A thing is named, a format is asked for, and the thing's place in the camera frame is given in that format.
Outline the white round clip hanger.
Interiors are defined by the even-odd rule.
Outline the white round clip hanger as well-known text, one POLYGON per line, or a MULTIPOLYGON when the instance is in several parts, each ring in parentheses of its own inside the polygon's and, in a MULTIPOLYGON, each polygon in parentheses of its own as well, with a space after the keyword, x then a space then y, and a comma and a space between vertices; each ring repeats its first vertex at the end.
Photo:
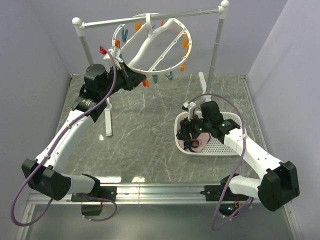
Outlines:
POLYGON ((177 18, 161 17, 160 20, 152 20, 158 13, 142 13, 136 15, 141 17, 142 26, 133 33, 129 32, 129 24, 122 23, 114 31, 111 39, 111 47, 115 46, 114 39, 120 41, 120 57, 127 66, 142 74, 168 74, 170 71, 180 71, 180 66, 188 60, 182 59, 186 54, 192 52, 193 40, 190 31, 177 18), (178 26, 181 25, 180 33, 177 35, 178 26), (127 41, 122 42, 122 28, 128 29, 127 41), (188 49, 183 49, 184 34, 189 38, 188 49))

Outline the pink underwear navy trim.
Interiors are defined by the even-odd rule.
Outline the pink underwear navy trim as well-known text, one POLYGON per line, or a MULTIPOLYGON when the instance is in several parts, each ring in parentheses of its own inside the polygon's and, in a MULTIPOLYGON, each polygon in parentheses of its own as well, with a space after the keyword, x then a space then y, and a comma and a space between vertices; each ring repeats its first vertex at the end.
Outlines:
POLYGON ((191 142, 186 142, 178 139, 178 135, 180 134, 181 129, 179 129, 176 133, 176 139, 178 144, 183 151, 188 153, 200 153, 207 143, 211 140, 211 135, 207 132, 201 133, 198 138, 193 139, 191 142))

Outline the orange front clothes peg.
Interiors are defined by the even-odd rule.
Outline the orange front clothes peg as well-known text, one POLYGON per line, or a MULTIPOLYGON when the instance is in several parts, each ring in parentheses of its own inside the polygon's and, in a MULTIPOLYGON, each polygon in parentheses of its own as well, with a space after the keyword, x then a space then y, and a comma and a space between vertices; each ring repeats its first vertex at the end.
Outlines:
POLYGON ((144 79, 142 80, 142 85, 143 85, 144 87, 146 87, 146 88, 149 88, 149 87, 150 87, 150 83, 149 83, 149 81, 148 81, 147 78, 144 78, 144 79))

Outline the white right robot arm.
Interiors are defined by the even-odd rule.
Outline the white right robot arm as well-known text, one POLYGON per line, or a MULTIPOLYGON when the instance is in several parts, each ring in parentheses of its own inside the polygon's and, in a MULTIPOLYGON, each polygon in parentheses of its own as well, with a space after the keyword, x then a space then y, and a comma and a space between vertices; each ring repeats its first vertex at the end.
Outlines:
POLYGON ((251 166, 258 178, 249 178, 237 173, 221 180, 218 196, 226 200, 236 195, 259 199, 262 205, 274 212, 300 194, 296 166, 283 162, 254 142, 240 123, 225 117, 215 101, 200 105, 196 112, 195 102, 182 105, 186 117, 179 122, 175 139, 183 151, 199 153, 210 140, 230 148, 251 166))

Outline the white perforated plastic basket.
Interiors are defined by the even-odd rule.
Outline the white perforated plastic basket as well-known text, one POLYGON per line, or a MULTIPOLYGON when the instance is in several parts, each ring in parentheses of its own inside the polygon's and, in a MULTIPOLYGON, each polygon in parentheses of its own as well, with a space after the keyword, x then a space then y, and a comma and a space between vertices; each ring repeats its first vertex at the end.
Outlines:
MULTIPOLYGON (((209 119, 203 118, 202 112, 197 111, 195 112, 197 115, 196 122, 199 125, 198 129, 208 130, 209 128, 213 127, 209 119)), ((223 121, 232 120, 240 127, 242 126, 240 116, 232 113, 232 112, 221 112, 220 113, 223 117, 223 121)), ((185 118, 188 119, 189 113, 184 111, 180 113, 174 122, 174 133, 177 135, 178 131, 181 130, 180 122, 183 121, 185 118)), ((198 156, 198 157, 234 157, 238 154, 232 150, 227 145, 224 145, 219 139, 210 137, 210 140, 206 143, 206 145, 202 148, 201 151, 192 152, 190 150, 184 149, 184 144, 180 144, 180 140, 177 136, 175 136, 175 144, 177 148, 185 155, 188 156, 198 156)))

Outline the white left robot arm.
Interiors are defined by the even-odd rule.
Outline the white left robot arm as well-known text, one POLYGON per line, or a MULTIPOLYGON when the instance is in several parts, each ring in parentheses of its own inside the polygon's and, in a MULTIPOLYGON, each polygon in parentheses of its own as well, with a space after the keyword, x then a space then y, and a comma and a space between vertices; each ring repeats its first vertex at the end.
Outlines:
POLYGON ((118 90, 135 89, 146 78, 125 63, 110 71, 102 64, 90 65, 61 129, 36 159, 23 162, 21 168, 28 186, 56 201, 68 194, 83 194, 89 201, 96 201, 101 195, 100 180, 88 174, 65 175, 69 156, 104 112, 106 99, 118 90))

